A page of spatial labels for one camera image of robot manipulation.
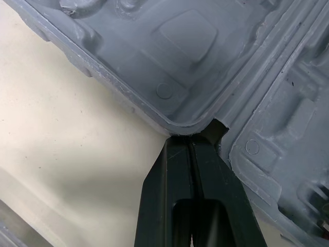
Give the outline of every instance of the white table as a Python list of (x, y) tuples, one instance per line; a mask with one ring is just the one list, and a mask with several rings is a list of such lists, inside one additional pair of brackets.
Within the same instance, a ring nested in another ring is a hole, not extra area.
[[(0, 200), (54, 247), (132, 247), (142, 183), (167, 137), (2, 0), (0, 85)], [(260, 226), (269, 247), (288, 246)]]

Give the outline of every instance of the gray molded panel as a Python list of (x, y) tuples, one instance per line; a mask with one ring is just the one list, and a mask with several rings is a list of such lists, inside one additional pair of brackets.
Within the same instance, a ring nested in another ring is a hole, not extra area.
[(327, 246), (328, 0), (5, 0), (41, 38), (159, 131), (216, 118), (254, 210)]

